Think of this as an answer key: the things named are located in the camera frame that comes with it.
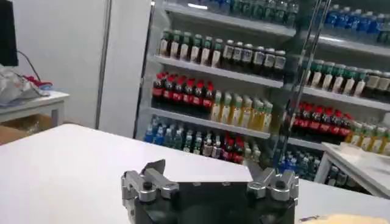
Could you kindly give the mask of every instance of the plastic bottle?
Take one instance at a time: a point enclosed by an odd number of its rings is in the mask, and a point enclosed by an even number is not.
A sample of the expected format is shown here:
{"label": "plastic bottle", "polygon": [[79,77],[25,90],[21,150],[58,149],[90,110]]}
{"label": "plastic bottle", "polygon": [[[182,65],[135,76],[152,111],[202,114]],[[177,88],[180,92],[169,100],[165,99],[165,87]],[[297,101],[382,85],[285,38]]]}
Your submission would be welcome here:
{"label": "plastic bottle", "polygon": [[221,123],[228,124],[229,114],[230,114],[230,103],[232,101],[232,96],[230,93],[225,93],[224,106],[222,107],[222,113],[219,120]]}
{"label": "plastic bottle", "polygon": [[244,107],[241,117],[239,118],[238,124],[241,127],[247,128],[250,123],[250,118],[252,117],[252,100],[249,96],[244,96]]}
{"label": "plastic bottle", "polygon": [[230,110],[228,123],[234,126],[239,125],[239,119],[241,117],[241,106],[243,104],[243,98],[239,95],[235,95],[235,103],[233,108]]}
{"label": "plastic bottle", "polygon": [[153,142],[153,127],[151,124],[147,126],[147,130],[144,137],[144,142],[152,143]]}

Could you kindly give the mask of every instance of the water bottle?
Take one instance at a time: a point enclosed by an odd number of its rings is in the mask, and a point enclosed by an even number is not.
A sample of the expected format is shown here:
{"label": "water bottle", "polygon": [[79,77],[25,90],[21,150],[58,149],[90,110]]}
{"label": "water bottle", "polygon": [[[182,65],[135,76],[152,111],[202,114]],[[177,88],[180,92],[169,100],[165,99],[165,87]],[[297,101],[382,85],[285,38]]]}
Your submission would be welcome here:
{"label": "water bottle", "polygon": [[147,126],[147,131],[145,133],[144,142],[152,143],[153,142],[153,126],[149,124]]}
{"label": "water bottle", "polygon": [[332,8],[328,11],[327,17],[324,23],[324,33],[333,34],[333,26],[336,23],[336,20],[339,16],[339,5],[333,5]]}
{"label": "water bottle", "polygon": [[340,12],[336,22],[335,22],[335,32],[337,36],[344,37],[346,35],[346,25],[350,17],[350,7],[344,7],[344,9]]}
{"label": "water bottle", "polygon": [[164,146],[171,148],[172,147],[172,129],[167,128],[165,137],[164,137]]}

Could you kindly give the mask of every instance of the white shelf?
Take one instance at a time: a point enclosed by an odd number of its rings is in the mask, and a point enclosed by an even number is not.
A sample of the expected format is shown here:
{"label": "white shelf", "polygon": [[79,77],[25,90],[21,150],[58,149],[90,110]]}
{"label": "white shelf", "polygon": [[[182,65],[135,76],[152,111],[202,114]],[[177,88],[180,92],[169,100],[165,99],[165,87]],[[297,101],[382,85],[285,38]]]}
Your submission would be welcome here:
{"label": "white shelf", "polygon": [[159,62],[159,63],[164,64],[164,65],[171,65],[171,66],[175,66],[178,68],[184,68],[184,69],[189,69],[189,70],[193,70],[193,71],[205,72],[208,74],[223,76],[223,77],[236,79],[236,80],[242,80],[242,81],[250,82],[250,83],[257,83],[260,85],[270,86],[270,87],[274,87],[274,88],[281,88],[283,86],[283,82],[281,82],[281,81],[266,79],[266,78],[256,76],[256,75],[251,75],[251,74],[243,74],[243,73],[232,72],[232,71],[219,69],[219,68],[212,68],[209,66],[194,64],[194,63],[190,63],[190,62],[186,62],[186,61],[180,61],[180,60],[161,57],[161,56],[155,56],[154,61]]}
{"label": "white shelf", "polygon": [[296,32],[294,29],[287,28],[285,26],[278,25],[278,24],[272,24],[263,21],[251,21],[248,19],[240,19],[232,16],[209,12],[206,9],[195,9],[195,8],[186,7],[184,5],[179,5],[171,2],[165,2],[163,4],[163,7],[168,12],[174,12],[174,13],[192,16],[199,19],[206,19],[217,23],[238,26],[245,29],[273,33],[276,35],[293,37]]}

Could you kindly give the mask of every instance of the white table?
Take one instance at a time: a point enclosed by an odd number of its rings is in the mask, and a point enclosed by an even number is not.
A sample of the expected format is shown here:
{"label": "white table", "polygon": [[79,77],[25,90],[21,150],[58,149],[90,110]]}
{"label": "white table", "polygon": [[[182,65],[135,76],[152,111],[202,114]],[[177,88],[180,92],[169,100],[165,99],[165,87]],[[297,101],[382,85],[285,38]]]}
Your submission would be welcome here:
{"label": "white table", "polygon": [[[163,158],[173,181],[251,180],[241,165],[62,125],[0,147],[0,223],[129,224],[121,175]],[[302,180],[296,218],[343,212],[390,221],[387,208],[390,200]]]}
{"label": "white table", "polygon": [[342,152],[338,145],[327,144],[316,178],[324,183],[332,164],[352,177],[372,195],[390,198],[390,157],[369,152]]}
{"label": "white table", "polygon": [[63,124],[64,104],[69,94],[49,91],[50,96],[27,100],[14,107],[0,107],[0,123],[51,111],[52,127]]}

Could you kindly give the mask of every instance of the red label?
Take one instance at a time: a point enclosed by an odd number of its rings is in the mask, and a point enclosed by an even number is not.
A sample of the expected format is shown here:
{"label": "red label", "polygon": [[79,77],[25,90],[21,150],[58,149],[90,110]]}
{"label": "red label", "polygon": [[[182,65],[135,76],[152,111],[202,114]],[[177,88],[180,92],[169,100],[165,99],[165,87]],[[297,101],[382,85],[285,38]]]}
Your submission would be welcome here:
{"label": "red label", "polygon": [[181,94],[181,93],[174,93],[173,94],[173,100],[175,100],[175,101],[181,101],[182,98],[183,98],[183,94]]}
{"label": "red label", "polygon": [[212,104],[213,104],[213,102],[210,100],[203,100],[203,106],[205,106],[205,107],[211,107]]}
{"label": "red label", "polygon": [[351,130],[349,130],[349,129],[340,128],[339,134],[340,134],[341,136],[347,136],[350,132],[351,132]]}
{"label": "red label", "polygon": [[164,97],[167,99],[172,99],[173,93],[170,91],[165,90],[164,91]]}
{"label": "red label", "polygon": [[201,105],[203,103],[203,99],[199,97],[194,97],[193,104]]}
{"label": "red label", "polygon": [[163,88],[153,88],[152,90],[153,96],[160,97],[163,95]]}

